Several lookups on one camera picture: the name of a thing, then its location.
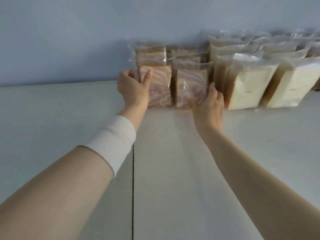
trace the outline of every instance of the wall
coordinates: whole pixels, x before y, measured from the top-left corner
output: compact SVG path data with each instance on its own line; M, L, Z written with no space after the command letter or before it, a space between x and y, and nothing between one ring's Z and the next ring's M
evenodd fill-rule
M116 79L126 40L318 28L319 0L0 0L0 86Z

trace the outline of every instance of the white cuff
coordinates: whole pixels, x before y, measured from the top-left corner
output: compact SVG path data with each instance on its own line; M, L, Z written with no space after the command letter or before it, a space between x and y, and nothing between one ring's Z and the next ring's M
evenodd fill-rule
M108 124L102 125L96 136L83 146L95 151L106 160L115 177L135 140L136 130L131 121L116 115Z

